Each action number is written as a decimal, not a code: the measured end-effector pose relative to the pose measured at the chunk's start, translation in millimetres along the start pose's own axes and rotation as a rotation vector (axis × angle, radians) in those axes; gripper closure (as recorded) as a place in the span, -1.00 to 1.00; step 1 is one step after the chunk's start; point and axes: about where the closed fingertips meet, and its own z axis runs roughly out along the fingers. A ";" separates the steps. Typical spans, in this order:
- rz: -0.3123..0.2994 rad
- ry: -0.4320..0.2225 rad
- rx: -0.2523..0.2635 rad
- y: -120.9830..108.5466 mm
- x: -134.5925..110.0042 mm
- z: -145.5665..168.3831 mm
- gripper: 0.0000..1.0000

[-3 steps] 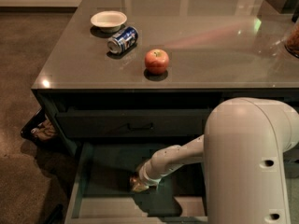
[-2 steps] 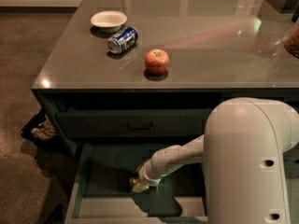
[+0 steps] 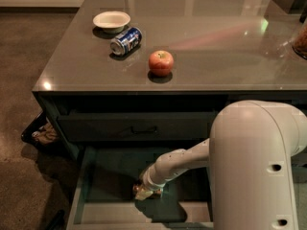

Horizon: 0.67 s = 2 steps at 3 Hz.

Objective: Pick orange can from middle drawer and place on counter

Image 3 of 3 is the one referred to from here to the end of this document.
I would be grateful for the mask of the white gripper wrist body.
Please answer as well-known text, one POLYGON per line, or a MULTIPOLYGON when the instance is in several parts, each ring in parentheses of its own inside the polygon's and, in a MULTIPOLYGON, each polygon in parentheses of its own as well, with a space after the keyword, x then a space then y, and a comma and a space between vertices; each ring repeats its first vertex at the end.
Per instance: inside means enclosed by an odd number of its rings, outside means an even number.
POLYGON ((146 169, 144 169, 143 172, 139 175, 139 179, 141 180, 144 187, 150 191, 157 191, 162 189, 166 184, 165 179, 156 173, 154 164, 151 164, 146 169))

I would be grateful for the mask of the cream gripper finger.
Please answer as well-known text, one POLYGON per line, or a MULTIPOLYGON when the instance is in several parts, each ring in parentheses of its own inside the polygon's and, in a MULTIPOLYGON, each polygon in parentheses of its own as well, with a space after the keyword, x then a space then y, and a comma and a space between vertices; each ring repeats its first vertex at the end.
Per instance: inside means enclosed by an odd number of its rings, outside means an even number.
POLYGON ((136 187, 134 189, 135 192, 135 198, 137 200, 145 200, 146 198, 150 197, 154 192, 151 190, 148 190, 143 187, 136 187))

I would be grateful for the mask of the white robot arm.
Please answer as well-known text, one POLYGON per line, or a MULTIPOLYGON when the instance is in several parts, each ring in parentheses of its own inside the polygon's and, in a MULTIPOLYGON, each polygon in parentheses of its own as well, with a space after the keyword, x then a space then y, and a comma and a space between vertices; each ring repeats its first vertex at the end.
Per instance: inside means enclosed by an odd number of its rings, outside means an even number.
POLYGON ((307 117, 286 103, 240 101, 209 138, 160 155, 141 173, 144 200, 183 173, 210 171, 214 230, 299 230, 291 157, 307 147, 307 117))

